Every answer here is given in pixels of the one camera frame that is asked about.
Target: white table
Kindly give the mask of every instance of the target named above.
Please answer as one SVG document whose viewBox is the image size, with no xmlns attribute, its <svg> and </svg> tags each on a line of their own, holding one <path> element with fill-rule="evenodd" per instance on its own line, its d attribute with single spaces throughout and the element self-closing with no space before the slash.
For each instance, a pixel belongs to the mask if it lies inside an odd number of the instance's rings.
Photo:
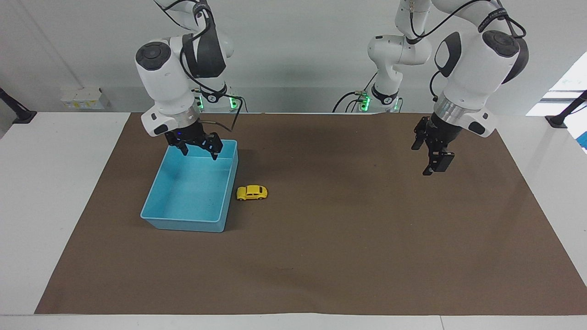
<svg viewBox="0 0 587 330">
<path fill-rule="evenodd" d="M 39 113 L 0 139 L 0 329 L 587 329 L 587 316 L 31 315 L 128 116 Z M 510 153 L 587 283 L 586 154 L 542 118 L 500 119 Z"/>
</svg>

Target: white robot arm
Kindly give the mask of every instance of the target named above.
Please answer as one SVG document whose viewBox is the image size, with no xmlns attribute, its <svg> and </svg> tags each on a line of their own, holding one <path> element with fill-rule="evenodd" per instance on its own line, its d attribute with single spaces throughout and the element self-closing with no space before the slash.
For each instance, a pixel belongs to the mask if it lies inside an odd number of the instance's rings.
<svg viewBox="0 0 587 330">
<path fill-rule="evenodd" d="M 369 56 L 378 69 L 369 96 L 379 102 L 371 100 L 371 105 L 380 103 L 387 109 L 393 105 L 402 79 L 393 65 L 419 65 L 430 56 L 431 52 L 426 54 L 430 45 L 424 38 L 438 27 L 424 33 L 424 24 L 432 5 L 450 14 L 448 18 L 457 16 L 471 22 L 477 33 L 454 32 L 436 52 L 435 63 L 448 83 L 434 99 L 432 116 L 424 117 L 414 130 L 412 149 L 418 150 L 424 142 L 429 148 L 430 162 L 424 175 L 446 171 L 454 158 L 446 148 L 462 129 L 482 137 L 495 130 L 494 116 L 485 107 L 487 99 L 528 62 L 527 44 L 512 24 L 521 26 L 508 16 L 500 0 L 402 0 L 396 26 L 404 37 L 377 36 L 369 44 Z"/>
<path fill-rule="evenodd" d="M 164 134 L 169 145 L 184 154 L 188 151 L 186 144 L 192 144 L 208 150 L 216 159 L 222 142 L 218 134 L 204 132 L 200 108 L 235 107 L 236 101 L 227 97 L 230 89 L 222 78 L 226 58 L 234 51 L 232 42 L 217 32 L 206 0 L 156 2 L 165 13 L 179 12 L 182 24 L 178 24 L 194 33 L 153 40 L 137 51 L 139 76 L 155 101 L 141 117 L 143 126 L 150 136 Z M 188 78 L 210 88 L 200 89 L 197 103 Z"/>
</svg>

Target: light blue plastic container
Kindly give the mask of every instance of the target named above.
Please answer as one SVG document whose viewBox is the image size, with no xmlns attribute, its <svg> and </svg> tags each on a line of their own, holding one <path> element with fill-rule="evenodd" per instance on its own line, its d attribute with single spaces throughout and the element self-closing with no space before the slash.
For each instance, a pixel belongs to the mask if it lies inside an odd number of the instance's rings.
<svg viewBox="0 0 587 330">
<path fill-rule="evenodd" d="M 187 156 L 168 147 L 141 218 L 158 229 L 223 232 L 238 152 L 235 140 L 222 143 L 216 160 L 195 146 L 188 146 Z"/>
</svg>

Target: toy car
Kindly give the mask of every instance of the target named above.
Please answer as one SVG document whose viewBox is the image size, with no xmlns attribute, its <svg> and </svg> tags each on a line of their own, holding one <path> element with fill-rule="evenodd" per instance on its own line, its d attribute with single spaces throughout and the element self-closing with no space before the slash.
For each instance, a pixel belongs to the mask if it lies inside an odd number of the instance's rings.
<svg viewBox="0 0 587 330">
<path fill-rule="evenodd" d="M 262 200 L 267 198 L 267 188 L 250 184 L 237 189 L 237 200 Z"/>
</svg>

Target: brown table surface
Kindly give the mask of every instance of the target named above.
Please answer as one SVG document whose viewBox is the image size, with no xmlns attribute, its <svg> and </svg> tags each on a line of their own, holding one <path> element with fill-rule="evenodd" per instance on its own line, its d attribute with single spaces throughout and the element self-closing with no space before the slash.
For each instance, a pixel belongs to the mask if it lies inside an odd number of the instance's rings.
<svg viewBox="0 0 587 330">
<path fill-rule="evenodd" d="M 139 216 L 166 150 L 130 116 L 40 314 L 579 315 L 587 288 L 499 135 L 464 132 L 446 173 L 421 115 L 245 115 L 222 234 Z M 206 115 L 229 123 L 229 115 Z"/>
</svg>

